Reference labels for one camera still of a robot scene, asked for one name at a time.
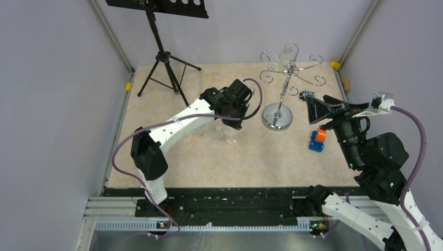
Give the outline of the ribbed clear wine glass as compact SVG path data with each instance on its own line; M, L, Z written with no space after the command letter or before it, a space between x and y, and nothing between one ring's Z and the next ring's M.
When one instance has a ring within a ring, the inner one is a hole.
M193 130L192 135L201 137L204 135L206 130L207 130L207 125L201 125L195 130Z

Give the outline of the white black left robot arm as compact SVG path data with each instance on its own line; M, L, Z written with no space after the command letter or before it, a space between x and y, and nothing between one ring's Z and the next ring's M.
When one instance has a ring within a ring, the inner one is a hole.
M164 174L168 170L165 154L195 129L220 119L240 130L249 108L254 88L236 79L230 86L208 88L177 115L151 129L138 128L132 138L130 156L138 169L143 187L149 194L148 210L155 216L167 211Z

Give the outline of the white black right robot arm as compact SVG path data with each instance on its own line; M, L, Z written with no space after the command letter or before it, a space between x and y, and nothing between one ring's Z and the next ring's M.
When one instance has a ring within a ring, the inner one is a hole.
M359 171L355 181L368 198L388 217L384 222L349 204L331 189L311 187L306 208L312 215L328 215L351 227L380 250L442 250L442 238L429 225L414 201L410 186L426 152L426 133L416 117L421 142L419 156L409 177L401 167L409 157L401 140L392 132L371 139L361 120L397 110L391 93L375 92L370 103L351 104L325 95L305 97L310 124L333 130L348 167Z

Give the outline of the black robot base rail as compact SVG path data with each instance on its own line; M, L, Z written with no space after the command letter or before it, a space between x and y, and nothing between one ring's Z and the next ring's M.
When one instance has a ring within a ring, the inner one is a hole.
M179 226L214 227L296 226L303 217L319 222L330 219L313 206L306 196L310 187L264 188L168 188L167 198L155 207L142 188L106 188L104 197L129 197L135 217L151 218L156 229Z

